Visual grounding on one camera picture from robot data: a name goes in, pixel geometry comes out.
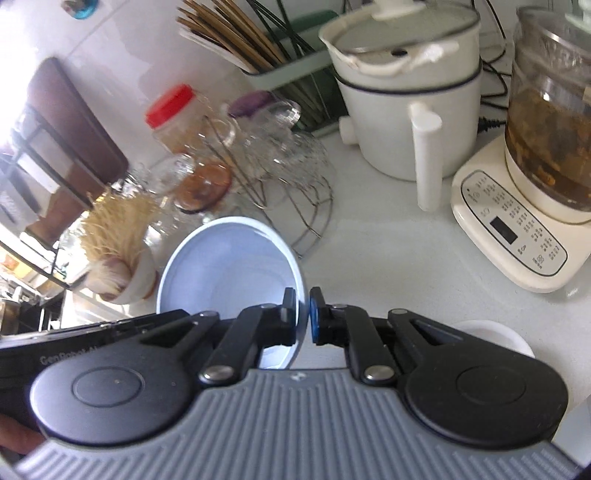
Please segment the person's left hand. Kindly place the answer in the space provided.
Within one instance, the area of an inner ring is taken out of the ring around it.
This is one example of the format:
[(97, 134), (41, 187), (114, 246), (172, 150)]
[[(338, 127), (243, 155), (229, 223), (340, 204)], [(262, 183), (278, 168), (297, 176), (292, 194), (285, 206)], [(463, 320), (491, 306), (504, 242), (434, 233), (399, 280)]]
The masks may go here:
[(45, 438), (13, 418), (0, 415), (0, 444), (12, 452), (27, 455), (42, 445)]

